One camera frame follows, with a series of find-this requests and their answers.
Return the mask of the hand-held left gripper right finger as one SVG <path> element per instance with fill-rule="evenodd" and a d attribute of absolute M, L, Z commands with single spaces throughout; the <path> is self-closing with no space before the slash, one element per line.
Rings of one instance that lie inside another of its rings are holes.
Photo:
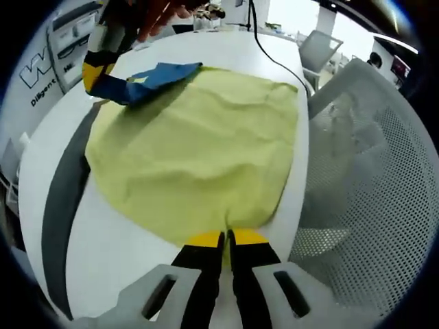
<path fill-rule="evenodd" d="M 255 230 L 228 231 L 233 292 L 244 328 L 342 328 L 346 312 L 330 290 L 291 262 L 281 262 Z"/>

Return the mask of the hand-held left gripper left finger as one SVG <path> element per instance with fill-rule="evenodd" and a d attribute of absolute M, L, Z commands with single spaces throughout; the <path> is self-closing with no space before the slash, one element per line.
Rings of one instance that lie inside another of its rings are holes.
<path fill-rule="evenodd" d="M 189 239 L 169 265 L 158 265 L 124 288 L 116 305 L 74 328 L 208 328 L 219 295 L 225 234 Z"/>

